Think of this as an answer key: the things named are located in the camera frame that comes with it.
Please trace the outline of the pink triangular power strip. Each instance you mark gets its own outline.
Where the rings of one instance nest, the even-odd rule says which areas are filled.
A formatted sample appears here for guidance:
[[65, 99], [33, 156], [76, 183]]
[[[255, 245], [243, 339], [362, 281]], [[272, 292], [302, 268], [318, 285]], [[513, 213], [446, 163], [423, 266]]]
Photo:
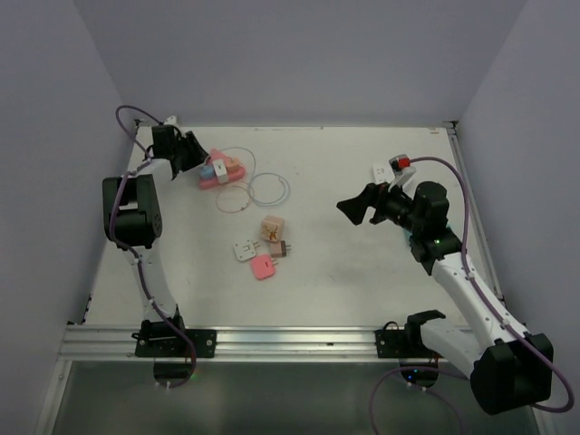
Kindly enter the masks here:
[[198, 186], [201, 189], [212, 189], [240, 181], [246, 172], [239, 158], [230, 157], [223, 151], [212, 149], [199, 169]]

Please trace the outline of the white plug adapter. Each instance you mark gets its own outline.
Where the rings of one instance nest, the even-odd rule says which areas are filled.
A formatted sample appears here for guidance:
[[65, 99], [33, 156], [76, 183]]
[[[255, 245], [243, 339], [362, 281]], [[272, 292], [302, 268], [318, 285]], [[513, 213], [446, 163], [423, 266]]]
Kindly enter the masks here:
[[238, 262], [244, 263], [257, 256], [260, 243], [253, 239], [239, 239], [233, 244], [233, 251]]

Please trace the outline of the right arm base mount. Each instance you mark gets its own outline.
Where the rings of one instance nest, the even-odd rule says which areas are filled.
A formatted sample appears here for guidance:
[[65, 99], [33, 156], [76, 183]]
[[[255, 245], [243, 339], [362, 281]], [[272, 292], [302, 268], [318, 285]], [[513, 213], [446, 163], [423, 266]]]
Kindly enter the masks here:
[[421, 339], [421, 327], [428, 321], [445, 319], [438, 310], [410, 314], [400, 328], [395, 321], [387, 322], [375, 330], [375, 347], [380, 359], [429, 359], [436, 353], [428, 349]]

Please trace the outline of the pink plug adapter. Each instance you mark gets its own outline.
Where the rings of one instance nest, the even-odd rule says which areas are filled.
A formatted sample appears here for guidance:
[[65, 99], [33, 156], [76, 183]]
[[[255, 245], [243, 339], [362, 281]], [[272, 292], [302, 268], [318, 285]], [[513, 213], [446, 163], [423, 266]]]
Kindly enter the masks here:
[[250, 268], [256, 280], [262, 281], [276, 274], [277, 260], [269, 254], [256, 256], [250, 260]]

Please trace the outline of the blue plug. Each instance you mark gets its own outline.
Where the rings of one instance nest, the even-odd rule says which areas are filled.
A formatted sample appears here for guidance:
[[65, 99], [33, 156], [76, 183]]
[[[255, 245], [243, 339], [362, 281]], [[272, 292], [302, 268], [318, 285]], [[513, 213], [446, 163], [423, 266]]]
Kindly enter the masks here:
[[213, 179], [215, 177], [215, 169], [212, 165], [204, 165], [199, 171], [201, 179]]

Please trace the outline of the white charger plug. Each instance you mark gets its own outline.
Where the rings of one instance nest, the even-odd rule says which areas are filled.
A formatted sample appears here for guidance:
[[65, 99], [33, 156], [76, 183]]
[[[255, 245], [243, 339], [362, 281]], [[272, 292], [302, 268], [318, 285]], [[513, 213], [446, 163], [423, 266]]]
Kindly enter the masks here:
[[212, 166], [215, 169], [215, 178], [218, 184], [226, 184], [229, 182], [229, 176], [225, 167], [225, 162], [222, 159], [213, 159]]

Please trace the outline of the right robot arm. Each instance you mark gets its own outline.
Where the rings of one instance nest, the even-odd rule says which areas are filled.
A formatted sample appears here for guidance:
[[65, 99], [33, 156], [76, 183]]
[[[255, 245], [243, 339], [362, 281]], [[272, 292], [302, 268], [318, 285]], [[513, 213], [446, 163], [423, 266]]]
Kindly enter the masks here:
[[412, 197], [387, 183], [370, 183], [358, 196], [337, 203], [356, 226], [368, 208], [371, 223], [390, 220], [410, 232], [411, 253], [449, 295], [471, 330], [465, 334], [445, 314], [411, 314], [403, 343], [414, 355], [433, 351], [447, 359], [470, 384], [480, 408], [489, 415], [547, 400], [551, 395], [553, 345], [515, 319], [482, 281], [465, 245], [448, 226], [447, 190], [421, 182]]

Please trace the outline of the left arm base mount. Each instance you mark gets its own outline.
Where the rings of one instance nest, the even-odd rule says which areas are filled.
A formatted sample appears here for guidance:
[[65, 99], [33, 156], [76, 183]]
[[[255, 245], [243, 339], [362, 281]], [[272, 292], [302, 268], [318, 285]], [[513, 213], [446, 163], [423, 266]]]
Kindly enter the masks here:
[[[178, 320], [171, 323], [180, 329], [194, 345], [198, 358], [213, 358], [217, 345], [218, 332], [214, 329], [186, 328]], [[179, 358], [191, 355], [184, 338], [175, 333], [166, 323], [143, 321], [138, 332], [132, 333], [136, 341], [135, 355], [141, 358]]]

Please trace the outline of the teal triangular power strip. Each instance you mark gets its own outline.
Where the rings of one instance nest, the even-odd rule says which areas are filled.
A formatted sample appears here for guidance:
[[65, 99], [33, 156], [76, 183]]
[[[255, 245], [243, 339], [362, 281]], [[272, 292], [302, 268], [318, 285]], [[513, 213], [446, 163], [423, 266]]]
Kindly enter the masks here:
[[404, 236], [405, 236], [407, 239], [409, 239], [409, 238], [411, 237], [411, 232], [410, 232], [410, 231], [408, 231], [408, 230], [406, 230], [406, 229], [403, 229], [403, 234], [404, 234]]

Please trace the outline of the orange plug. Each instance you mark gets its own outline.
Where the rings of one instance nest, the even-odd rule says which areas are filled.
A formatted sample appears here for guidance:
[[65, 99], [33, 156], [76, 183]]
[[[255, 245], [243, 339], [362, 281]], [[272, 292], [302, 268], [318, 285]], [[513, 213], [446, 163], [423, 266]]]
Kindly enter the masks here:
[[225, 167], [227, 173], [235, 173], [238, 172], [241, 168], [240, 161], [238, 158], [226, 157], [224, 159]]

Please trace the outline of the beige cube socket adapter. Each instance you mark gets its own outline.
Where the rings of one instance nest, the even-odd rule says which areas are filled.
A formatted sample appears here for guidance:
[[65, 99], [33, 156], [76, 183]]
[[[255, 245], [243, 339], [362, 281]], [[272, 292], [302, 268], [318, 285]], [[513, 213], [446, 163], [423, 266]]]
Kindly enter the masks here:
[[265, 241], [276, 243], [282, 239], [285, 228], [285, 220], [272, 215], [266, 216], [261, 224], [259, 234]]

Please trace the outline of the white triangular power strip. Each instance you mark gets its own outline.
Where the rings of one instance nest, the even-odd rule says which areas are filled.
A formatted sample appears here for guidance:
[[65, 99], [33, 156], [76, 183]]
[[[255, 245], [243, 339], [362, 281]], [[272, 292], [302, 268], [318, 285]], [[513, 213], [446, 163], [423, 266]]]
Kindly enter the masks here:
[[372, 179], [375, 184], [390, 183], [393, 179], [391, 166], [389, 164], [373, 163]]

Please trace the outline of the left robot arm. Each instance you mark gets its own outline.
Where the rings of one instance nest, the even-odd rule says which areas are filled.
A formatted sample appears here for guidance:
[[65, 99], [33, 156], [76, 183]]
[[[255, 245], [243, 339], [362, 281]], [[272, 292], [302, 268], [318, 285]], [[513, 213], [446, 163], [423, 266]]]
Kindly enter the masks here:
[[173, 124], [155, 125], [151, 134], [150, 155], [135, 170], [102, 181], [103, 229], [128, 259], [140, 289], [141, 340], [157, 333], [157, 346], [175, 356], [186, 350], [189, 335], [160, 259], [160, 192], [179, 174], [205, 163], [208, 153], [193, 132]]

